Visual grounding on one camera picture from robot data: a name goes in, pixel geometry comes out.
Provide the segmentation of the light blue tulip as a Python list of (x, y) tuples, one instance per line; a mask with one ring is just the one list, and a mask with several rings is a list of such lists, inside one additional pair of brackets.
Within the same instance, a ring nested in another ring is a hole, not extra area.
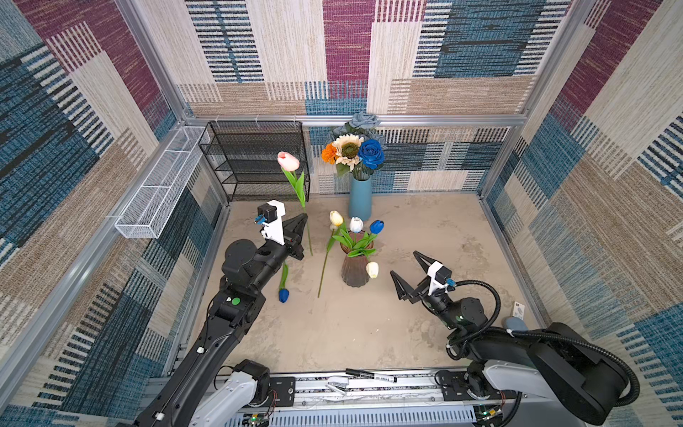
[(321, 275), (320, 275), (320, 281), (319, 281), (319, 285), (318, 285), (318, 297), (321, 297), (322, 288), (323, 288), (324, 279), (325, 279), (325, 270), (327, 269), (327, 260), (329, 258), (329, 253), (330, 253), (331, 249), (333, 248), (334, 243), (336, 242), (335, 237), (336, 237), (336, 232), (333, 231), (331, 233), (329, 239), (327, 240), (327, 245), (325, 246), (325, 258), (323, 261)]

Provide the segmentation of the yellow white tulip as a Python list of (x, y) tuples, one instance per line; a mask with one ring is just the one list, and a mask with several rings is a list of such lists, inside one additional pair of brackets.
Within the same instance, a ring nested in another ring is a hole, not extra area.
[(327, 243), (327, 253), (331, 251), (334, 242), (341, 243), (344, 247), (352, 249), (354, 243), (341, 214), (337, 211), (331, 211), (329, 219), (331, 222), (331, 237)]

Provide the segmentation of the dark red glass vase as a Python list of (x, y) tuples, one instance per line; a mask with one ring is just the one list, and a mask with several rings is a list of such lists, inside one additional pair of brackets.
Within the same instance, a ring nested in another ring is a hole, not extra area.
[(336, 239), (343, 251), (345, 259), (341, 267), (341, 277), (347, 286), (361, 288), (368, 283), (370, 277), (366, 271), (369, 263), (368, 257), (372, 256), (376, 236), (368, 231), (347, 231), (343, 229)]

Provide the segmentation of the cream white tulip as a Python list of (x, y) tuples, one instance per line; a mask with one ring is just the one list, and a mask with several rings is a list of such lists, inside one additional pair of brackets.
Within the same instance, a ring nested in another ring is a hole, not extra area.
[(353, 244), (353, 250), (362, 249), (366, 245), (367, 233), (363, 230), (364, 222), (359, 217), (352, 217), (348, 226), (348, 231)]

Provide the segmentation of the pink tulip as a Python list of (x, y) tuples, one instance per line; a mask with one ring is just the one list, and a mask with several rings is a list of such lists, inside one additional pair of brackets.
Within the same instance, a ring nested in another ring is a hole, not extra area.
[(283, 174), (286, 176), (286, 179), (289, 181), (293, 190), (295, 191), (296, 197), (302, 207), (302, 211), (307, 213), (307, 196), (305, 193), (306, 175), (305, 172), (301, 172), (300, 174), (297, 173), (301, 165), (300, 160), (286, 151), (280, 151), (277, 155), (277, 163), (279, 163)]

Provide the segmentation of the light blue ceramic vase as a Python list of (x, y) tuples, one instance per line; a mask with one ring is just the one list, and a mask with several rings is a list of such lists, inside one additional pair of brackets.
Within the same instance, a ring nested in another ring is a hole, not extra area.
[(359, 181), (352, 178), (350, 182), (349, 215), (357, 217), (363, 222), (370, 219), (373, 206), (373, 185), (372, 179), (368, 178)]

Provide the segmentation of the cream sunflower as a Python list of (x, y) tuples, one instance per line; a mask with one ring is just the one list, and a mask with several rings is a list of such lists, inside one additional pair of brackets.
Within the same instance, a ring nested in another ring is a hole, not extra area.
[(358, 135), (341, 135), (332, 142), (337, 174), (348, 174), (360, 164), (359, 151), (364, 140)]

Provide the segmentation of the deep blue rose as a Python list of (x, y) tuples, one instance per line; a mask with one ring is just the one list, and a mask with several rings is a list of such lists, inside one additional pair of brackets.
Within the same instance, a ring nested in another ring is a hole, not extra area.
[(377, 140), (368, 140), (359, 149), (360, 163), (355, 169), (355, 178), (359, 181), (368, 180), (385, 161), (383, 147)]

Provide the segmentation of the dusty blue rose bouquet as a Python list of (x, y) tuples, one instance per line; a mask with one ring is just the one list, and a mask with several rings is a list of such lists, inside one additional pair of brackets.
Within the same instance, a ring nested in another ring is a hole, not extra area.
[(343, 135), (357, 135), (364, 137), (366, 140), (376, 140), (384, 149), (386, 146), (386, 138), (378, 130), (382, 120), (377, 115), (359, 112), (351, 117), (341, 126), (334, 126), (329, 133), (329, 142), (333, 142), (338, 137)]

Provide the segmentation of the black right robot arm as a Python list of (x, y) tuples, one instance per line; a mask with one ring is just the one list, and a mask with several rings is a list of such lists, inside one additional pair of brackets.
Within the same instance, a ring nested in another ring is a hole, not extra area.
[(418, 302), (449, 330), (446, 354), (467, 359), (464, 376), (473, 398), (492, 391), (532, 394), (560, 403), (590, 425), (601, 425), (615, 407), (633, 404), (640, 381), (633, 369), (609, 350), (555, 322), (546, 329), (496, 325), (502, 309), (497, 290), (482, 280), (455, 281), (452, 272), (420, 252), (414, 258), (425, 273), (411, 286), (391, 272), (398, 299)]

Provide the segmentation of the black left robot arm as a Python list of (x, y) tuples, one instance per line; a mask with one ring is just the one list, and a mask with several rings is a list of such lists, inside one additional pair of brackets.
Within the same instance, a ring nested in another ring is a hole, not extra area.
[(261, 247), (249, 239), (231, 243), (222, 265), (220, 290), (206, 313), (194, 345), (156, 398), (133, 421), (134, 426), (188, 426), (222, 363), (259, 316), (263, 288), (288, 257), (302, 260), (302, 238), (308, 215), (284, 221), (284, 244), (267, 240)]

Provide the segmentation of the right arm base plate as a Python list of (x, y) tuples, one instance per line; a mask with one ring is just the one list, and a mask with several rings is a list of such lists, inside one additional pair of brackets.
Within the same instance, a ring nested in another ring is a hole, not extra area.
[(434, 381), (444, 401), (515, 400), (517, 391), (501, 391), (487, 382), (482, 373), (467, 370), (439, 370)]

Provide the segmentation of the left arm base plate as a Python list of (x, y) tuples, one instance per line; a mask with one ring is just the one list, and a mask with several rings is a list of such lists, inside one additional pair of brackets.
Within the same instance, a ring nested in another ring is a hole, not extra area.
[(262, 408), (293, 407), (295, 405), (296, 378), (275, 376), (257, 384), (252, 404)]

